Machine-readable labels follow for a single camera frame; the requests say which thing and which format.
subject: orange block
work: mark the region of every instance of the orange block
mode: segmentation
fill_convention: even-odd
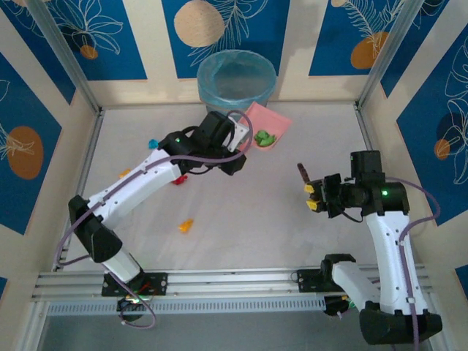
[[[126,175],[129,174],[130,172],[132,172],[132,170],[129,169],[129,168],[127,168],[124,172],[120,173],[120,174],[118,175],[118,177],[119,177],[120,179],[122,179],[124,176],[126,176]]]
[[[193,225],[193,219],[188,219],[184,223],[178,226],[181,233],[187,233]]]

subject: green object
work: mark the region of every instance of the green object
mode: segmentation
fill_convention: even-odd
[[[276,136],[270,135],[266,130],[259,130],[254,139],[259,147],[265,148],[276,141]]]

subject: pink paper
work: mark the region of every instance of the pink paper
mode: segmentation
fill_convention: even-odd
[[[256,146],[260,150],[270,150],[273,148],[281,139],[283,134],[287,131],[292,121],[275,111],[272,111],[262,105],[257,104],[256,102],[252,103],[249,109],[246,111],[246,115],[250,118],[252,126],[254,127],[253,135],[255,136],[260,130],[265,130],[270,135],[276,136],[276,141],[270,146],[260,147],[257,145],[255,140],[252,141],[252,145]],[[244,125],[248,125],[245,118],[241,118],[240,122]]]

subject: transparent bowl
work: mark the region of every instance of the transparent bowl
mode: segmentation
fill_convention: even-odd
[[[202,61],[198,94],[209,111],[246,111],[253,102],[266,106],[276,88],[273,64],[252,51],[223,50]]]

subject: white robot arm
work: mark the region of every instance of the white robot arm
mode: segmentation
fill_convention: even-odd
[[[107,189],[87,201],[79,195],[72,198],[72,223],[95,208],[75,230],[91,259],[138,290],[145,282],[145,273],[113,232],[117,224],[159,188],[195,167],[220,167],[228,175],[240,170],[246,157],[237,148],[248,133],[248,127],[231,117],[209,113],[200,126],[170,133],[147,159]],[[201,162],[200,157],[211,163]]]
[[[341,214],[350,218],[345,208],[361,208],[372,235],[380,274],[379,291],[351,255],[330,254],[322,261],[320,271],[308,278],[307,285],[314,288],[307,291],[324,291],[325,287],[344,291],[360,311],[361,331],[369,344],[412,342],[412,309],[417,315],[421,340],[441,331],[440,316],[429,313],[418,283],[410,237],[401,235],[410,222],[405,188],[399,182],[386,182],[380,153],[351,153],[349,180],[354,179],[354,183],[342,184],[339,174],[310,181],[303,166],[298,166],[304,190],[310,194],[307,204],[311,210],[327,211],[330,218]]]

